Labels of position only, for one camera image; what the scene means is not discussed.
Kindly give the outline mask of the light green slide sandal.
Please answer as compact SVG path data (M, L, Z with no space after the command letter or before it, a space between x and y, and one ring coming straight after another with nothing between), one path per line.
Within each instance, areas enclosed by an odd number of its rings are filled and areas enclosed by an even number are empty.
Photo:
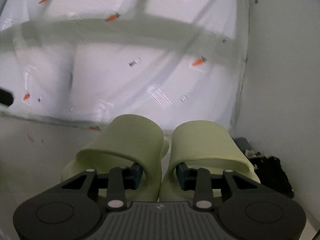
M169 142L156 123L140 115L121 115L64 167L61 181L87 169L104 174L138 163L144 173L138 189L126 191L127 202L155 202L162 181L161 160L168 149Z

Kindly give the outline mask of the dark grey slide sandal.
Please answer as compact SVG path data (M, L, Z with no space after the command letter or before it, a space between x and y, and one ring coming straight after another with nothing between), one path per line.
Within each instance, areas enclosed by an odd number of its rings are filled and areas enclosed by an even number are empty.
M244 155L246 155L246 152L253 150L248 140L244 137L233 138L233 141Z

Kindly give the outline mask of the black fur-lined shoe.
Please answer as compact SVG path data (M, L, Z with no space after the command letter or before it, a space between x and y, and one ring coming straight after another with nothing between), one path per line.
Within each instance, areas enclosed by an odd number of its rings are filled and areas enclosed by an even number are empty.
M260 179L261 184L291 199L294 198L295 193L282 169L279 158L266 157L261 152L253 150L245 150L245 156L254 166L255 174Z

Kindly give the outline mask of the black sneaker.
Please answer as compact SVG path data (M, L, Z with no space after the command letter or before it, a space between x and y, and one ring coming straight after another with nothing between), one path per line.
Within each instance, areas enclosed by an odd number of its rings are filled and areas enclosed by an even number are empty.
M14 103L14 95L11 91L0 88L0 104L6 107L10 107Z

